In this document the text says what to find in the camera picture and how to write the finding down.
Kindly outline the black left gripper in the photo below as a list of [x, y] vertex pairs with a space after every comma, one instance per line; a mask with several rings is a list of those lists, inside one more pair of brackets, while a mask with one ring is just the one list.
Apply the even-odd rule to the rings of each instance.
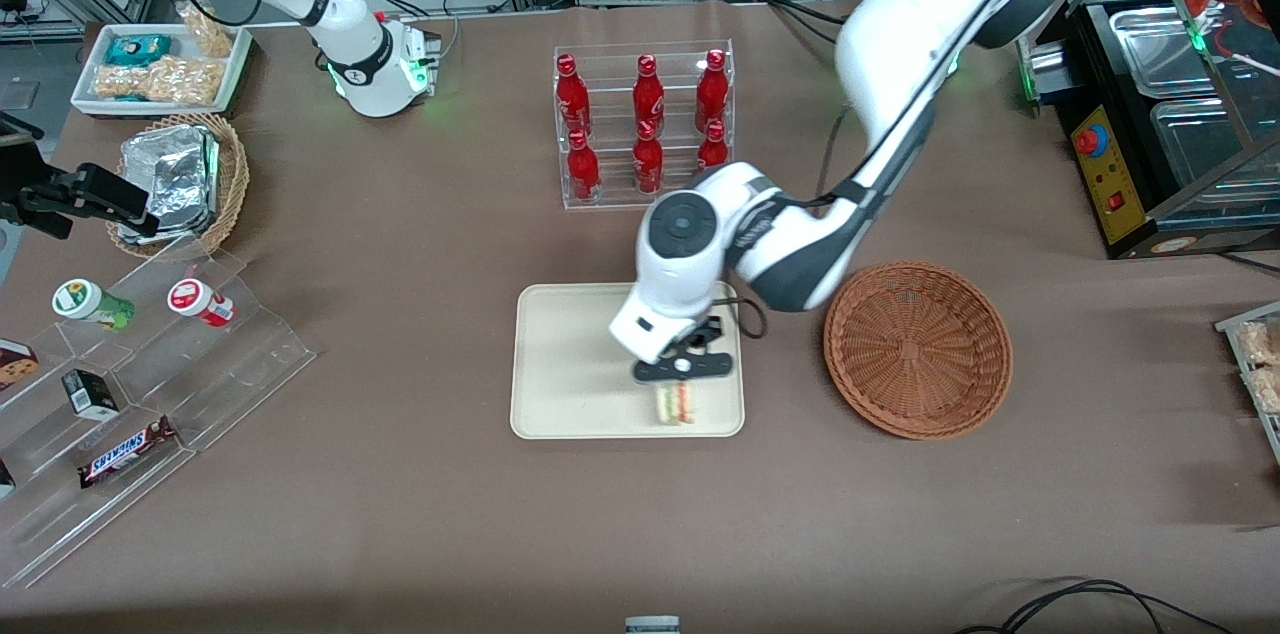
[[655, 362], [636, 361], [632, 378], [641, 384], [662, 384], [727, 377], [733, 371], [733, 355], [710, 350], [723, 334], [723, 319], [709, 316], [668, 346]]

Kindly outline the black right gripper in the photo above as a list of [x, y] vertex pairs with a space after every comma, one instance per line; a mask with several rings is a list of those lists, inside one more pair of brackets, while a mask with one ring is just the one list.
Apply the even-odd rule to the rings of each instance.
[[148, 193], [108, 169], [86, 163], [70, 174], [44, 160], [40, 128], [1, 115], [1, 215], [55, 240], [67, 240], [73, 224], [67, 215], [76, 197], [105, 211], [105, 220], [123, 240], [155, 237], [159, 220], [147, 210]]

